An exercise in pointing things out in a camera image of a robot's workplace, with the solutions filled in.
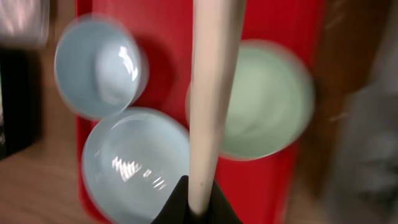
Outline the light blue plate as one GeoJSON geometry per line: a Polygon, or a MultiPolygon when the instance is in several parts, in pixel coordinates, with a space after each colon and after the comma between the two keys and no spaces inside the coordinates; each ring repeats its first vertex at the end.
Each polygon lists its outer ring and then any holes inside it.
{"type": "Polygon", "coordinates": [[[81,160],[83,181],[111,223],[151,223],[188,175],[189,157],[185,127],[161,111],[132,107],[91,131],[81,160]]]}

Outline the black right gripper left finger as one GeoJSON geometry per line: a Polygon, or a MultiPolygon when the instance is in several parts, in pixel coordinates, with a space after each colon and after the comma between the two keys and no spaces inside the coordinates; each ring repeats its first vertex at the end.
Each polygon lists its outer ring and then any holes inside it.
{"type": "Polygon", "coordinates": [[[180,178],[152,224],[184,224],[188,213],[188,176],[180,178]]]}

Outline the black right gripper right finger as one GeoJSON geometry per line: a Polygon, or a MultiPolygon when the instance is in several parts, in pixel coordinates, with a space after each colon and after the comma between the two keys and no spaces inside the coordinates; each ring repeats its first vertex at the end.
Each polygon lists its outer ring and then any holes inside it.
{"type": "Polygon", "coordinates": [[[215,180],[211,190],[206,222],[209,224],[243,224],[215,180]]]}

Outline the mint green bowl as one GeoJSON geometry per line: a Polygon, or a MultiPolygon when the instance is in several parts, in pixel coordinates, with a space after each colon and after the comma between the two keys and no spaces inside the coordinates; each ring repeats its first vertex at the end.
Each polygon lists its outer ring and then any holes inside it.
{"type": "Polygon", "coordinates": [[[308,126],[313,94],[307,68],[287,47],[241,41],[219,155],[254,161],[285,149],[308,126]]]}

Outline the light blue small bowl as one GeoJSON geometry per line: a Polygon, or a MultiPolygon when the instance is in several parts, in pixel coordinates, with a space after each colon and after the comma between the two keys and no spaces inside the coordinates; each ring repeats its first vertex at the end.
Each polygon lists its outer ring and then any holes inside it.
{"type": "Polygon", "coordinates": [[[86,119],[114,116],[132,105],[149,82],[146,54],[122,24],[85,14],[58,41],[54,77],[65,104],[86,119]]]}

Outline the white plastic spoon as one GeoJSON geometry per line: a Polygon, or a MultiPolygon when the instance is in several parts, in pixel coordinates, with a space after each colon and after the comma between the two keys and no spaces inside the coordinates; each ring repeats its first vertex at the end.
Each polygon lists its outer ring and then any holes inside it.
{"type": "Polygon", "coordinates": [[[245,0],[193,2],[188,205],[196,217],[210,203],[245,10],[245,0]]]}

